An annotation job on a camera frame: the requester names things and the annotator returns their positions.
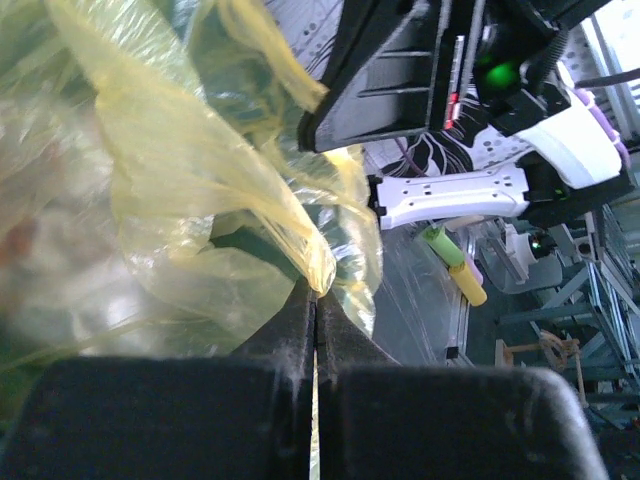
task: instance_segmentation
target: yellow cylinder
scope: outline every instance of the yellow cylinder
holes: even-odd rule
[[[450,267],[449,275],[472,306],[478,307],[487,301],[487,292],[476,280],[467,262],[457,267]]]

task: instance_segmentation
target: green cylinder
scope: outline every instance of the green cylinder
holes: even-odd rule
[[[422,236],[447,266],[459,267],[465,262],[464,253],[451,241],[444,228],[427,228]]]

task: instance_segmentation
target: purple tube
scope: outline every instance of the purple tube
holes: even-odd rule
[[[629,157],[629,151],[626,149],[624,144],[620,141],[620,134],[614,130],[614,128],[607,120],[607,117],[602,113],[602,110],[596,105],[595,96],[588,90],[578,89],[575,90],[574,93],[580,99],[585,107],[589,109],[591,115],[596,119],[600,127],[604,130],[613,143],[613,146],[618,151],[618,155],[622,159],[622,163],[624,163],[626,168],[631,168],[631,158]]]
[[[473,258],[471,258],[469,254],[466,254],[465,257],[467,259],[467,265],[469,265],[474,278],[478,281],[479,285],[482,285],[484,283],[484,277],[482,276],[482,273],[480,273],[480,270],[478,270],[476,262],[473,261]]]

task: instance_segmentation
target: translucent plastic bag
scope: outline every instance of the translucent plastic bag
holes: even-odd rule
[[[12,200],[21,209],[1,191],[11,212],[0,217],[3,231],[33,218],[44,225],[62,208],[57,223],[74,225],[67,234],[104,244],[57,286],[64,262],[46,265],[49,283],[36,283],[55,308],[35,302],[34,315],[32,292],[5,309],[28,346],[11,342],[0,373],[77,351],[222,353],[276,313],[300,276],[321,295],[333,286],[371,333],[381,249],[359,152],[297,151],[302,108],[313,109],[324,88],[261,2],[11,0],[0,5],[0,41],[13,46],[0,53],[0,109],[17,112],[22,133],[33,131],[34,112],[46,127],[18,135],[21,166],[0,163],[3,186],[42,164],[34,188]],[[96,132],[87,133],[93,104]],[[24,262],[0,276],[11,283]],[[103,280],[89,288],[83,275]],[[73,285],[86,288],[53,294]],[[40,327],[23,325],[33,318],[50,334],[34,339]]]

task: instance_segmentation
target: plastic bag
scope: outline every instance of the plastic bag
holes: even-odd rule
[[[48,277],[27,275],[49,283],[37,281],[40,290],[5,309],[5,326],[20,326],[29,346],[12,342],[0,372],[78,351],[228,351],[279,310],[301,275],[320,294],[333,285],[371,333],[381,249],[359,152],[297,151],[301,108],[313,108],[324,88],[295,62],[260,2],[192,2],[175,31],[164,15],[175,20],[188,2],[160,3],[0,6],[0,40],[14,46],[0,53],[0,105],[18,112],[16,131],[35,131],[34,115],[46,126],[39,137],[18,135],[22,166],[0,163],[3,186],[43,165],[14,199],[24,204],[19,212],[2,197],[13,211],[3,228],[13,234],[29,219],[46,220],[65,226],[63,247],[84,239],[104,248],[66,275],[69,262],[43,262]],[[94,102],[99,135],[87,133]],[[94,133],[113,157],[113,175]],[[34,192],[37,201],[25,201]],[[26,261],[0,276],[15,280]],[[88,277],[101,280],[85,285]],[[74,286],[81,294],[61,294]],[[36,291],[57,304],[35,302]],[[37,315],[27,308],[34,302]],[[40,320],[29,328],[29,318]],[[42,324],[49,328],[34,338]]]

